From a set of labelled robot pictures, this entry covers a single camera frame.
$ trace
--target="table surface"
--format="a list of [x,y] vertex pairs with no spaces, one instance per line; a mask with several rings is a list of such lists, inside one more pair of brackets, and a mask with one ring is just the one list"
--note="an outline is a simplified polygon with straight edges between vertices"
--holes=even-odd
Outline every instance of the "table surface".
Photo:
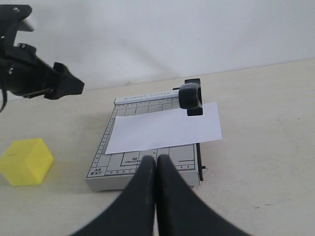
[[[195,193],[253,235],[314,235],[315,60],[196,77],[203,101],[218,102],[223,140],[201,145],[208,169]],[[14,140],[42,138],[55,162],[38,186],[11,187],[0,177],[0,235],[65,236],[107,208],[120,191],[92,192],[84,178],[114,98],[183,82],[9,102],[0,115],[0,153]]]

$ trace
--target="yellow foam block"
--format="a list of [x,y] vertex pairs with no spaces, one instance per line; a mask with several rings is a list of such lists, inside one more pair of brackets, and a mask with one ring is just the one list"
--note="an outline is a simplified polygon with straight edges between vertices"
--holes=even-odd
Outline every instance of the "yellow foam block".
[[41,184],[53,162],[42,139],[17,140],[0,157],[0,172],[12,186]]

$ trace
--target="robotic arm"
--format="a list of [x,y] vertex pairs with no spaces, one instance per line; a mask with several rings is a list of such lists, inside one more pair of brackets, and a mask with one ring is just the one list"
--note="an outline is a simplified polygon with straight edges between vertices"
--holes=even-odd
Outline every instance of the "robotic arm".
[[6,105],[7,91],[24,98],[43,95],[50,100],[83,91],[84,83],[65,65],[56,62],[50,67],[36,56],[35,47],[24,43],[14,46],[17,31],[34,30],[26,20],[31,12],[29,5],[0,5],[0,112]]

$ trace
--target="sheet of paper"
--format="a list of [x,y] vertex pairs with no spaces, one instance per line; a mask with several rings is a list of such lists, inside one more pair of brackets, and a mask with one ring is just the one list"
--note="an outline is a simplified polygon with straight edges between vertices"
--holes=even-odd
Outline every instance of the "sheet of paper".
[[143,151],[222,139],[218,105],[203,104],[202,116],[183,109],[116,117],[105,154]]

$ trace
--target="white wall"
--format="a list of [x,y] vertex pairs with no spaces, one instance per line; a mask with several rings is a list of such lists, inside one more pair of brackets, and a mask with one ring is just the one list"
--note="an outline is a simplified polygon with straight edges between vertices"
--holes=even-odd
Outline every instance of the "white wall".
[[17,42],[66,64],[87,89],[315,57],[313,0],[3,3],[33,7],[37,29]]

